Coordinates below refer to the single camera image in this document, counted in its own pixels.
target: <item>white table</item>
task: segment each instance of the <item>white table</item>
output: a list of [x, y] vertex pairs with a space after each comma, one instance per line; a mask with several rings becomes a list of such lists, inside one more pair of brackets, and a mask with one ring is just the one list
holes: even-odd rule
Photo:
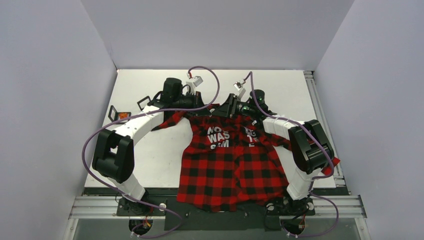
[[[215, 103], [222, 104], [230, 93], [236, 94], [233, 84], [248, 74], [249, 70], [215, 70], [219, 77], [220, 92]], [[121, 69], [118, 72], [109, 107], [118, 112], [140, 112], [137, 102], [149, 95], [151, 98], [163, 88], [166, 78], [187, 79], [187, 70]], [[217, 90], [215, 78], [206, 70], [193, 70], [193, 76], [201, 76], [203, 83], [197, 88], [203, 102], [209, 103]], [[254, 87], [264, 90], [265, 102], [269, 109], [287, 118], [299, 121], [316, 119], [311, 96], [303, 71], [300, 70], [253, 70]], [[251, 85], [247, 82], [243, 101], [249, 98]], [[110, 123], [109, 108], [103, 125]], [[180, 182], [181, 158], [184, 149], [191, 142], [193, 133], [187, 119], [166, 129], [148, 133], [134, 147], [134, 175], [147, 188], [178, 188]], [[275, 148], [290, 182], [295, 170], [292, 153], [283, 147]], [[97, 171], [99, 178], [112, 184]], [[88, 175], [86, 188], [105, 187]], [[314, 188], [335, 188], [334, 178], [316, 180]]]

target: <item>shirt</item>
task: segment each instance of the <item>shirt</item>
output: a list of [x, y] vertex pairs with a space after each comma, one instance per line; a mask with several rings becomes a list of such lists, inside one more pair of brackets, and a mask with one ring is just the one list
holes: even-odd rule
[[273, 146], [290, 150], [289, 140], [265, 133], [242, 115], [176, 112], [155, 130], [175, 126], [182, 117], [189, 120], [193, 137], [182, 154], [178, 202], [219, 212], [235, 211], [237, 203], [264, 205], [283, 196], [289, 182]]

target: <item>white wall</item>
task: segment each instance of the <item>white wall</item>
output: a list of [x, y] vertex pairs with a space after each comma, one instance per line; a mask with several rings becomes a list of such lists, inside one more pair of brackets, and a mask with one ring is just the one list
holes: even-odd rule
[[82, 0], [119, 69], [317, 67], [354, 0]]
[[356, 0], [315, 72], [372, 239], [423, 239], [424, 1]]
[[0, 235], [62, 239], [116, 70], [78, 0], [0, 3]]

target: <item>red and black checkered fabric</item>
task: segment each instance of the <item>red and black checkered fabric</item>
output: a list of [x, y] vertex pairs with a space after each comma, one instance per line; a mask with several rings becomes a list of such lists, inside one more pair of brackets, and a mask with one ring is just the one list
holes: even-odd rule
[[182, 154], [177, 201], [219, 212], [283, 196], [289, 183], [273, 145], [290, 149], [287, 139], [265, 133], [246, 116], [188, 115], [176, 112], [155, 128], [175, 126], [182, 117], [190, 121], [193, 137]]

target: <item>purple cable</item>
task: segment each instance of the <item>purple cable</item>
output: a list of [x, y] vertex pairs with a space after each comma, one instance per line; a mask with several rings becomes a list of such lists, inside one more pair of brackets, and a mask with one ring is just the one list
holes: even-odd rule
[[[173, 228], [171, 228], [170, 230], [168, 230], [168, 231], [166, 231], [166, 232], [163, 232], [163, 233], [161, 233], [161, 234], [158, 234], [158, 235], [154, 235], [154, 236], [139, 236], [140, 238], [143, 238], [143, 239], [153, 239], [153, 238], [158, 238], [158, 237], [161, 237], [161, 236], [163, 236], [163, 235], [166, 235], [166, 234], [169, 234], [170, 232], [172, 232], [172, 231], [174, 231], [174, 230], [176, 230], [177, 228], [179, 228], [182, 224], [183, 224], [183, 218], [178, 214], [178, 213], [176, 213], [176, 212], [174, 212], [174, 211], [172, 211], [172, 210], [170, 210], [170, 209], [167, 209], [167, 208], [164, 208], [164, 207], [161, 207], [161, 206], [158, 206], [158, 205], [154, 205], [154, 204], [151, 204], [151, 203], [148, 203], [148, 202], [145, 202], [145, 201], [141, 201], [141, 200], [139, 200], [139, 199], [135, 199], [135, 198], [133, 198], [132, 196], [129, 196], [129, 195], [127, 195], [125, 192], [123, 192], [123, 191], [121, 191], [121, 190], [119, 190], [117, 187], [115, 187], [115, 186], [112, 186], [112, 185], [110, 185], [110, 184], [108, 184], [107, 182], [105, 182], [105, 181], [103, 181], [103, 180], [101, 180], [100, 178], [98, 178], [91, 170], [90, 170], [90, 168], [89, 168], [89, 166], [87, 165], [87, 160], [86, 160], [86, 148], [87, 148], [87, 145], [89, 144], [89, 142], [91, 141], [91, 139], [93, 139], [98, 133], [100, 133], [101, 131], [103, 131], [104, 129], [106, 129], [106, 128], [108, 128], [108, 127], [110, 127], [110, 126], [112, 126], [112, 125], [115, 125], [115, 124], [117, 124], [117, 123], [120, 123], [120, 122], [123, 122], [123, 121], [126, 121], [126, 120], [130, 120], [130, 119], [136, 119], [136, 118], [139, 118], [139, 117], [142, 117], [142, 116], [146, 116], [146, 115], [151, 115], [151, 114], [155, 114], [155, 113], [160, 113], [160, 112], [166, 112], [166, 111], [198, 111], [198, 110], [202, 110], [202, 109], [205, 109], [205, 108], [207, 108], [207, 107], [209, 107], [211, 104], [213, 104], [214, 102], [215, 102], [215, 100], [217, 99], [217, 97], [218, 97], [218, 93], [220, 92], [220, 81], [218, 80], [218, 76], [215, 74], [215, 72], [214, 71], [212, 71], [212, 69], [210, 69], [210, 68], [208, 68], [208, 67], [205, 67], [205, 66], [193, 66], [193, 67], [191, 67], [189, 70], [188, 70], [188, 73], [189, 73], [189, 75], [191, 76], [191, 71], [193, 70], [193, 69], [205, 69], [205, 70], [208, 70], [210, 73], [212, 73], [212, 75], [215, 77], [215, 79], [216, 79], [216, 83], [217, 83], [217, 89], [216, 89], [216, 94], [215, 94], [215, 96], [213, 97], [213, 99], [212, 99], [212, 101], [210, 101], [210, 103], [208, 103], [208, 104], [206, 104], [205, 106], [202, 106], [202, 107], [198, 107], [198, 108], [167, 108], [167, 109], [158, 109], [158, 110], [154, 110], [154, 111], [150, 111], [150, 112], [145, 112], [145, 113], [141, 113], [141, 114], [137, 114], [137, 115], [134, 115], [134, 116], [129, 116], [129, 117], [126, 117], [126, 118], [122, 118], [122, 119], [119, 119], [119, 120], [116, 120], [116, 121], [113, 121], [113, 122], [111, 122], [111, 123], [109, 123], [109, 124], [106, 124], [105, 126], [103, 126], [103, 127], [101, 127], [99, 130], [97, 130], [97, 131], [95, 131], [86, 141], [85, 141], [85, 143], [84, 143], [84, 145], [83, 145], [83, 147], [82, 147], [82, 153], [81, 153], [81, 155], [82, 155], [82, 164], [84, 165], [84, 168], [85, 168], [85, 170], [87, 170], [87, 172], [94, 178], [94, 179], [96, 179], [97, 181], [99, 181], [101, 184], [103, 184], [103, 185], [105, 185], [105, 186], [107, 186], [107, 187], [109, 187], [110, 189], [113, 189], [113, 190], [115, 190], [115, 191], [117, 191], [118, 193], [120, 193], [120, 194], [122, 194], [122, 195], [125, 195], [126, 196], [126, 198], [128, 198], [128, 199], [130, 199], [130, 200], [132, 200], [132, 201], [134, 201], [134, 202], [137, 202], [137, 203], [140, 203], [140, 204], [143, 204], [143, 205], [147, 205], [147, 206], [149, 206], [149, 207], [153, 207], [153, 208], [157, 208], [157, 209], [160, 209], [160, 210], [164, 210], [164, 211], [166, 211], [166, 212], [169, 212], [170, 214], [173, 214], [173, 215], [175, 215], [175, 216], [177, 216], [180, 220], [181, 220], [181, 222], [178, 224], [178, 225], [176, 225], [175, 227], [173, 227]], [[132, 232], [134, 232], [134, 230], [136, 229], [136, 228], [138, 228], [139, 226], [140, 226], [141, 224], [139, 224], [139, 225], [137, 225], [137, 226], [135, 226], [131, 231]]]
[[292, 123], [292, 124], [296, 124], [296, 125], [298, 125], [309, 137], [310, 137], [310, 139], [318, 146], [318, 148], [322, 151], [322, 153], [325, 155], [325, 157], [327, 158], [327, 161], [328, 161], [328, 164], [330, 165], [330, 168], [331, 168], [331, 173], [329, 174], [329, 175], [324, 175], [324, 176], [314, 176], [313, 178], [312, 178], [312, 181], [311, 181], [311, 183], [310, 183], [310, 186], [309, 186], [309, 193], [310, 193], [310, 195], [311, 196], [314, 196], [314, 197], [316, 197], [316, 198], [319, 198], [319, 199], [324, 199], [324, 200], [326, 200], [326, 201], [328, 201], [328, 202], [330, 202], [333, 206], [334, 206], [334, 208], [335, 208], [335, 213], [336, 213], [336, 216], [335, 216], [335, 222], [334, 222], [334, 225], [333, 226], [331, 226], [329, 229], [327, 229], [326, 231], [324, 231], [324, 232], [321, 232], [321, 233], [316, 233], [316, 234], [309, 234], [309, 235], [295, 235], [295, 234], [292, 234], [291, 232], [288, 232], [285, 228], [284, 228], [284, 226], [282, 227], [286, 232], [288, 232], [291, 236], [294, 236], [294, 237], [298, 237], [298, 238], [308, 238], [308, 237], [319, 237], [319, 236], [322, 236], [322, 235], [325, 235], [325, 234], [327, 234], [327, 233], [329, 233], [330, 231], [332, 231], [336, 226], [337, 226], [337, 223], [339, 222], [339, 209], [337, 208], [337, 206], [336, 206], [336, 204], [333, 202], [333, 201], [331, 201], [330, 199], [328, 199], [328, 198], [326, 198], [326, 197], [323, 197], [323, 196], [320, 196], [320, 195], [316, 195], [316, 194], [314, 194], [314, 193], [312, 193], [311, 192], [311, 190], [312, 190], [312, 186], [314, 185], [314, 180], [315, 179], [326, 179], [326, 178], [329, 178], [329, 177], [331, 177], [331, 176], [333, 176], [333, 174], [334, 174], [334, 164], [333, 164], [333, 162], [332, 162], [332, 160], [331, 160], [331, 158], [330, 158], [330, 156], [328, 155], [328, 153], [326, 152], [326, 150], [323, 148], [323, 146], [315, 139], [315, 137], [306, 129], [306, 127], [305, 126], [303, 126], [300, 122], [297, 122], [297, 121], [293, 121], [293, 120], [291, 120], [291, 119], [288, 119], [288, 118], [285, 118], [285, 117], [282, 117], [282, 116], [280, 116], [280, 117], [276, 117], [276, 116], [272, 116], [272, 115], [270, 115], [270, 114], [268, 114], [268, 113], [266, 113], [262, 108], [261, 108], [261, 106], [259, 106], [259, 103], [258, 103], [258, 100], [256, 99], [256, 95], [255, 95], [255, 87], [254, 87], [254, 85], [253, 85], [253, 72], [249, 72], [249, 74], [246, 76], [246, 78], [244, 78], [243, 80], [244, 81], [246, 81], [248, 78], [250, 77], [250, 83], [251, 83], [251, 88], [252, 88], [252, 97], [253, 97], [253, 100], [254, 100], [254, 103], [256, 104], [256, 106], [257, 106], [257, 108], [265, 115], [265, 116], [267, 116], [267, 117], [269, 117], [269, 118], [272, 118], [272, 119], [281, 119], [281, 120], [284, 120], [284, 121], [288, 121], [289, 123]]

